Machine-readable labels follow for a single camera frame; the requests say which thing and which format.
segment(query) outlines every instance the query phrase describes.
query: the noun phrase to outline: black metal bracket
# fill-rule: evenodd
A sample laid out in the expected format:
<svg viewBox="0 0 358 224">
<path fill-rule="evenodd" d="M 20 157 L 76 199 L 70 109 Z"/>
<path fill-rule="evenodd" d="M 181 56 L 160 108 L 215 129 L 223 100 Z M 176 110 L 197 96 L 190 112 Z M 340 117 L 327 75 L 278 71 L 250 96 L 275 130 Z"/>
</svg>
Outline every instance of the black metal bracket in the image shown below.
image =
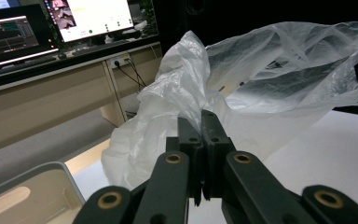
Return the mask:
<svg viewBox="0 0 358 224">
<path fill-rule="evenodd" d="M 178 136 L 168 137 L 166 152 L 150 178 L 129 191 L 110 186 L 94 192 L 74 224 L 187 223 L 188 199 L 200 205 L 222 199 L 227 223 L 358 223 L 358 204 L 327 186 L 286 189 L 253 154 L 237 151 L 218 117 L 201 113 L 201 134 L 178 118 Z"/>
</svg>

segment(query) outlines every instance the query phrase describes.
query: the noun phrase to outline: beige plastic tray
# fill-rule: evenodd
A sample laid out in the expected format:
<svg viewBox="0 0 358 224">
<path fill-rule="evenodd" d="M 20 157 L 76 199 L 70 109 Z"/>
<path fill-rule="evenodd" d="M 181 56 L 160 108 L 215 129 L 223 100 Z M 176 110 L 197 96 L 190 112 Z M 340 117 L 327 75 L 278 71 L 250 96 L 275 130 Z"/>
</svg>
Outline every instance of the beige plastic tray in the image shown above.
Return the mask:
<svg viewBox="0 0 358 224">
<path fill-rule="evenodd" d="M 62 162 L 48 162 L 0 185 L 0 223 L 72 223 L 85 200 Z"/>
</svg>

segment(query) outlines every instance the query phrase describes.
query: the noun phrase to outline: white plastic bag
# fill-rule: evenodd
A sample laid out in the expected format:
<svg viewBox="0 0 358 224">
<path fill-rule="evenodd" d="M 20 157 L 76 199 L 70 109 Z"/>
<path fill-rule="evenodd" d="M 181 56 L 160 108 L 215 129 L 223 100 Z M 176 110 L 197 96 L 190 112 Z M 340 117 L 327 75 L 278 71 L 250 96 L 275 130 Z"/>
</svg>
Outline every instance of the white plastic bag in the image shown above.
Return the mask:
<svg viewBox="0 0 358 224">
<path fill-rule="evenodd" d="M 137 116 L 114 129 L 105 174 L 128 189 L 146 181 L 177 117 L 199 130 L 202 109 L 264 161 L 334 107 L 358 105 L 357 63 L 358 22 L 281 22 L 207 48 L 187 32 L 139 94 Z"/>
</svg>

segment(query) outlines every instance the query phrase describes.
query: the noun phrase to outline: desk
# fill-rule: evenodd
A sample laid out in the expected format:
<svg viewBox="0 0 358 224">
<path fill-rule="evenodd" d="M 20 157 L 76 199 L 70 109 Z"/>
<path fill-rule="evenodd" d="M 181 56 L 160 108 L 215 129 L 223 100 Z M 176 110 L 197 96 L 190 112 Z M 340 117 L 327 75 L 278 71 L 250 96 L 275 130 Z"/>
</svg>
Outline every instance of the desk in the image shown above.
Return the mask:
<svg viewBox="0 0 358 224">
<path fill-rule="evenodd" d="M 124 52 L 146 84 L 154 81 L 162 54 L 159 42 L 145 40 L 1 76 L 0 148 L 96 108 L 116 126 L 123 124 L 127 116 L 121 97 L 138 90 L 112 68 L 111 59 Z"/>
<path fill-rule="evenodd" d="M 99 160 L 108 142 L 66 163 L 86 200 L 109 185 Z M 358 203 L 358 115 L 329 112 L 272 154 L 265 164 L 287 189 L 297 194 L 306 186 L 323 184 Z M 190 201 L 188 223 L 226 223 L 220 202 L 202 200 L 200 207 L 194 207 Z"/>
</svg>

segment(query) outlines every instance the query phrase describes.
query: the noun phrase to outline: electrical outlet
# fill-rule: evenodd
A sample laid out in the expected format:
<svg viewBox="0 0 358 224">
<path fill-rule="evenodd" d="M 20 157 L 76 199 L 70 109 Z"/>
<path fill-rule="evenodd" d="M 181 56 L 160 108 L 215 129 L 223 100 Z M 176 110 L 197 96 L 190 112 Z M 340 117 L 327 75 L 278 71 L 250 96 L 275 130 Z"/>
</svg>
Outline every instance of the electrical outlet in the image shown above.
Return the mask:
<svg viewBox="0 0 358 224">
<path fill-rule="evenodd" d="M 128 61 L 129 58 L 130 58 L 129 53 L 121 54 L 115 58 L 111 58 L 110 65 L 112 66 L 112 68 L 116 68 L 117 66 L 115 65 L 115 62 L 118 62 L 120 66 L 123 66 L 124 64 L 129 63 Z"/>
</svg>

